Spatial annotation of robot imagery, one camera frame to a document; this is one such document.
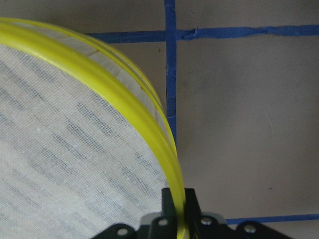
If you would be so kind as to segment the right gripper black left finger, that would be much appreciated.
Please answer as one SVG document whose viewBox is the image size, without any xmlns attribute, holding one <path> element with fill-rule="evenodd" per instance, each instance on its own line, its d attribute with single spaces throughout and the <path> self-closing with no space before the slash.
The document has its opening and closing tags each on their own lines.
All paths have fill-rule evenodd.
<svg viewBox="0 0 319 239">
<path fill-rule="evenodd" d="M 177 212 L 170 188 L 163 188 L 161 190 L 161 225 L 178 225 Z"/>
</svg>

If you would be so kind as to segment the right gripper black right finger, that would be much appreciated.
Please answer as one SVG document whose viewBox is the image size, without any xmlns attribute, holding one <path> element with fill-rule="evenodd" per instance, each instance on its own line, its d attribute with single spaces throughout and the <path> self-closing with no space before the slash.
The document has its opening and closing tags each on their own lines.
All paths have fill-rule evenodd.
<svg viewBox="0 0 319 239">
<path fill-rule="evenodd" d="M 200 222 L 201 208 L 193 188 L 185 188 L 185 215 L 189 227 L 195 226 Z"/>
</svg>

